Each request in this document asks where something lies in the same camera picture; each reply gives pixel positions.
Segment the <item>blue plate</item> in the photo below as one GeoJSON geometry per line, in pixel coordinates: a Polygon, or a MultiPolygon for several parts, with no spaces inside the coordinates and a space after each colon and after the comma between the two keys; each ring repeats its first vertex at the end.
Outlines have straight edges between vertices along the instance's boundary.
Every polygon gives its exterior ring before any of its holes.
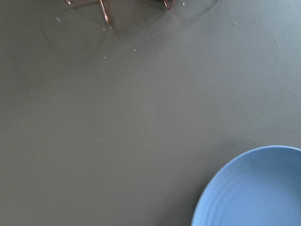
{"type": "Polygon", "coordinates": [[[222,167],[205,187],[193,226],[298,226],[301,151],[264,146],[222,167]]]}

